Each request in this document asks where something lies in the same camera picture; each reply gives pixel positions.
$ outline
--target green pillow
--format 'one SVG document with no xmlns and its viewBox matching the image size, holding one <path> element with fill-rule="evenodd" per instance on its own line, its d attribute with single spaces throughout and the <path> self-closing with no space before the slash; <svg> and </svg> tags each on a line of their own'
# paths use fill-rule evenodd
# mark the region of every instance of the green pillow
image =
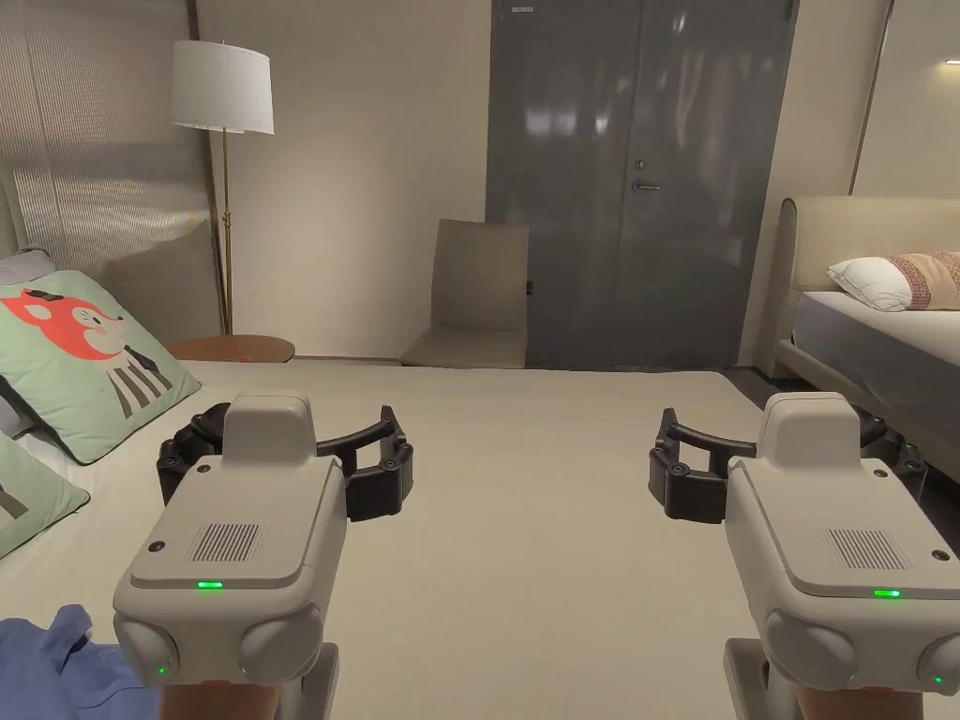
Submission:
<svg viewBox="0 0 960 720">
<path fill-rule="evenodd" d="M 0 286 L 0 396 L 78 463 L 100 459 L 199 388 L 83 273 Z"/>
<path fill-rule="evenodd" d="M 0 558 L 89 499 L 0 433 Z"/>
</svg>

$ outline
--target blue shirt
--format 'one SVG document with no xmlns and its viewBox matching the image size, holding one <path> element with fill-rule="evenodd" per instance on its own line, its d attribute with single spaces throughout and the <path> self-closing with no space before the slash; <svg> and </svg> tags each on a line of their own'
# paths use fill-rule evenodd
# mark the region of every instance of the blue shirt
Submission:
<svg viewBox="0 0 960 720">
<path fill-rule="evenodd" d="M 4 720 L 156 720 L 160 695 L 144 687 L 118 645 L 87 639 L 90 616 L 60 608 L 49 630 L 0 620 Z"/>
</svg>

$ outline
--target door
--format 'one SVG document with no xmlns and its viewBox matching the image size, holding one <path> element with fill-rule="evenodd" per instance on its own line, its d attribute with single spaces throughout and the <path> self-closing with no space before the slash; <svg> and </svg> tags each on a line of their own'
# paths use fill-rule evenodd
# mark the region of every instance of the door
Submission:
<svg viewBox="0 0 960 720">
<path fill-rule="evenodd" d="M 487 221 L 530 227 L 532 367 L 615 352 L 639 24 L 637 0 L 493 2 Z"/>
<path fill-rule="evenodd" d="M 643 4 L 617 365 L 736 362 L 793 13 L 784 0 Z"/>
<path fill-rule="evenodd" d="M 530 227 L 528 365 L 735 360 L 793 0 L 494 0 L 488 222 Z"/>
</svg>

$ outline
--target white bed sheet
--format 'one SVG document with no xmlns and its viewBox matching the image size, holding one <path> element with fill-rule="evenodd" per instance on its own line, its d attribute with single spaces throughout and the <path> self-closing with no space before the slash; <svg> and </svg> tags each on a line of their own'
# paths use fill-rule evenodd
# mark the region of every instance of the white bed sheet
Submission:
<svg viewBox="0 0 960 720">
<path fill-rule="evenodd" d="M 0 561 L 0 617 L 81 603 L 111 641 L 113 587 L 161 512 L 160 441 L 237 390 L 300 388 L 319 436 L 390 403 L 416 448 L 403 512 L 348 532 L 338 720 L 734 718 L 723 643 L 755 632 L 723 529 L 668 520 L 646 488 L 664 406 L 757 432 L 720 375 L 189 365 L 204 389 L 71 472 L 90 504 Z"/>
<path fill-rule="evenodd" d="M 944 440 L 960 436 L 960 312 L 887 313 L 846 293 L 804 293 L 794 343 Z"/>
</svg>

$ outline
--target beige chair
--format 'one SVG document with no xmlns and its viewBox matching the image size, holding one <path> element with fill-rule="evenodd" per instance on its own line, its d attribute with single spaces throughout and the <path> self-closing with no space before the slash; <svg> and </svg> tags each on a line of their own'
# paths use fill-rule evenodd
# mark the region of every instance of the beige chair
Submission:
<svg viewBox="0 0 960 720">
<path fill-rule="evenodd" d="M 403 365 L 523 368 L 527 235 L 526 226 L 440 221 L 430 326 L 400 356 Z"/>
</svg>

